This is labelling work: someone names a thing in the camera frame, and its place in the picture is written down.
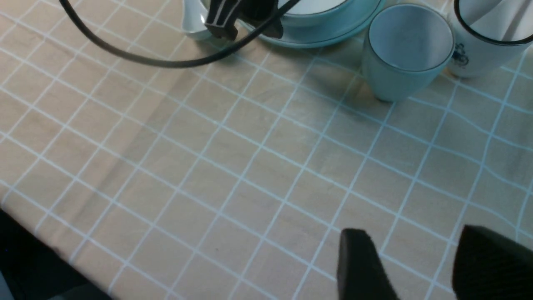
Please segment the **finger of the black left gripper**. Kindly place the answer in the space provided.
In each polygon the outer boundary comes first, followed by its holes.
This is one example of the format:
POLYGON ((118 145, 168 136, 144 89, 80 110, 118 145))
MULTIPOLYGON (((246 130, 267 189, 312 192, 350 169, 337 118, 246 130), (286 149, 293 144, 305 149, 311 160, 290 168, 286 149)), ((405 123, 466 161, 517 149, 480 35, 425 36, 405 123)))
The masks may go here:
POLYGON ((235 40, 235 22, 242 9, 241 0, 210 0, 205 26, 215 38, 235 40))
MULTIPOLYGON (((278 11, 278 7, 278 0, 246 0, 240 12, 239 18, 249 25, 257 28, 259 25, 269 19, 269 17, 274 15, 274 13, 278 11)), ((282 38, 283 33, 284 27, 281 21, 277 20, 267 29, 265 29, 263 35, 270 38, 280 39, 282 38)))

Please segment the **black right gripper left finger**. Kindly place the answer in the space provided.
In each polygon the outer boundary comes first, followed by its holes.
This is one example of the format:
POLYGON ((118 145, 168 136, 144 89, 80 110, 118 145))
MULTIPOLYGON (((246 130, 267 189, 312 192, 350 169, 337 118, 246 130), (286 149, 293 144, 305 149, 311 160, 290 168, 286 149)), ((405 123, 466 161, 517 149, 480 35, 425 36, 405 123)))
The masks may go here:
POLYGON ((336 272, 339 300, 398 300, 369 234, 345 228, 339 237, 336 272))

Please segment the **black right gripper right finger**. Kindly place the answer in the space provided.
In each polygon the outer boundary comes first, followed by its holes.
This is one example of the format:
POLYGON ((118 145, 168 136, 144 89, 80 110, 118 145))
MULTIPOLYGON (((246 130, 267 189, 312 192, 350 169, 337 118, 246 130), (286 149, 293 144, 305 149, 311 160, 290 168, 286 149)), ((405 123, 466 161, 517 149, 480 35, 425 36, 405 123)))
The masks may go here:
POLYGON ((458 300, 531 300, 532 250, 484 226, 465 225, 453 262, 452 289, 458 300))

